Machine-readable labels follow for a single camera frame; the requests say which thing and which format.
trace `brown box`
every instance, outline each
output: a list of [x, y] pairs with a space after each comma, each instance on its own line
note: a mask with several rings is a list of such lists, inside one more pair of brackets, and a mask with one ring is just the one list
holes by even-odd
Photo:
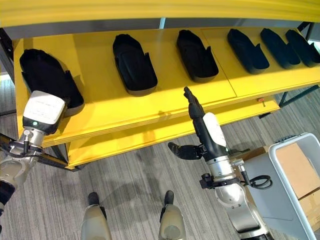
[[320, 229], [320, 189], [299, 200], [299, 203], [308, 219], [312, 230]]
[[298, 144], [279, 148], [276, 157], [298, 199], [320, 187], [320, 178]]

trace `robotic hand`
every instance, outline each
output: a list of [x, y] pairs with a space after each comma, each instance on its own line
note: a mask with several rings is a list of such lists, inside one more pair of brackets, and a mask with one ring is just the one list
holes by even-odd
[[23, 113], [23, 134], [18, 141], [9, 142], [9, 148], [0, 146], [7, 153], [0, 161], [0, 216], [43, 153], [41, 146], [45, 135], [56, 132], [66, 108], [65, 101], [59, 97], [42, 91], [32, 92]]
[[[203, 189], [215, 189], [215, 197], [225, 208], [229, 219], [242, 240], [273, 240], [273, 237], [258, 213], [257, 208], [246, 198], [244, 185], [257, 189], [272, 186], [269, 176], [263, 175], [249, 179], [242, 159], [230, 162], [227, 143], [220, 125], [211, 112], [205, 114], [197, 98], [188, 87], [184, 96], [189, 102], [189, 115], [201, 144], [179, 146], [169, 142], [168, 147], [179, 158], [198, 160], [204, 158], [210, 174], [202, 175], [200, 180]], [[238, 167], [244, 181], [236, 176], [234, 167]]]

